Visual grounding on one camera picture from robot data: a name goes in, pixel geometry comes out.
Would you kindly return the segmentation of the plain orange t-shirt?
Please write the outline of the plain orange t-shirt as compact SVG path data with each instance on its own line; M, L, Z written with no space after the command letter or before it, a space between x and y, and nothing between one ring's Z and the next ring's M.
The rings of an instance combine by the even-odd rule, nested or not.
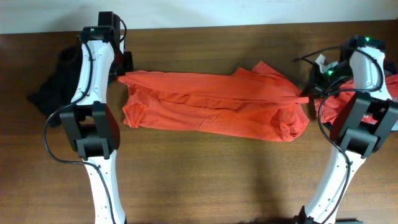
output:
M124 124L201 131L265 141L293 141L310 120L307 97L264 62L231 75L135 71L118 78L127 86Z

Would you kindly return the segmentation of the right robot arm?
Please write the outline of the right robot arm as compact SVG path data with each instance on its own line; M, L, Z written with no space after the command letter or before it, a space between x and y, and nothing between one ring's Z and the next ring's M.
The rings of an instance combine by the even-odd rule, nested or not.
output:
M315 194L294 223L336 223L338 207L355 173L397 130L397 102L387 90L383 70L385 42L356 35L336 49L340 59L329 64L322 50L314 53L317 59L303 94L321 98L319 110L333 96L349 91L353 96L331 125L318 124L331 143L330 159ZM340 88L345 78L352 79L352 88Z

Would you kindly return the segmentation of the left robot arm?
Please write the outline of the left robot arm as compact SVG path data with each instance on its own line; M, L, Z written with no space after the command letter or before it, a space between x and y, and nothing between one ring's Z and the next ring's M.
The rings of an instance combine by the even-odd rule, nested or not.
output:
M126 223L119 198L116 156L120 130L107 105L108 84L132 71L132 54L125 50L127 27L120 17L104 11L97 26L80 34L82 65L70 106L60 119L79 165L88 173L95 208L95 224Z

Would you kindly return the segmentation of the red McKinney printed t-shirt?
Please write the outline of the red McKinney printed t-shirt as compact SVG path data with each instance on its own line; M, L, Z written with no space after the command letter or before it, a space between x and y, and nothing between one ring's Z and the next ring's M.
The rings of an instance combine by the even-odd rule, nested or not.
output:
M390 75L387 76L386 78L386 85L387 85L387 90L389 94L392 96L392 99L397 102L397 74L396 75ZM346 88L352 88L354 87L353 81L349 80L342 84L340 86L340 89L346 89ZM326 100L323 109L322 109L322 117L321 121L322 123L334 123L334 120L337 118L338 114L341 112L341 110L346 106L347 102L352 98L354 95L354 92L343 92L338 95L337 98L334 96L330 97L329 99ZM315 109L316 112L318 113L320 103L323 101L323 99L315 99L314 104L315 104ZM364 116L362 121L370 124L375 124L376 120L373 119L370 115Z

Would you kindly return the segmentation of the black knit garment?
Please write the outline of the black knit garment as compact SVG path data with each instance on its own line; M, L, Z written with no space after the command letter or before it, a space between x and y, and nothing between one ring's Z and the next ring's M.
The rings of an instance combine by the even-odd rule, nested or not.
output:
M58 56L55 72L27 100L47 118L59 107L71 102L79 82L82 64L81 46L68 47Z

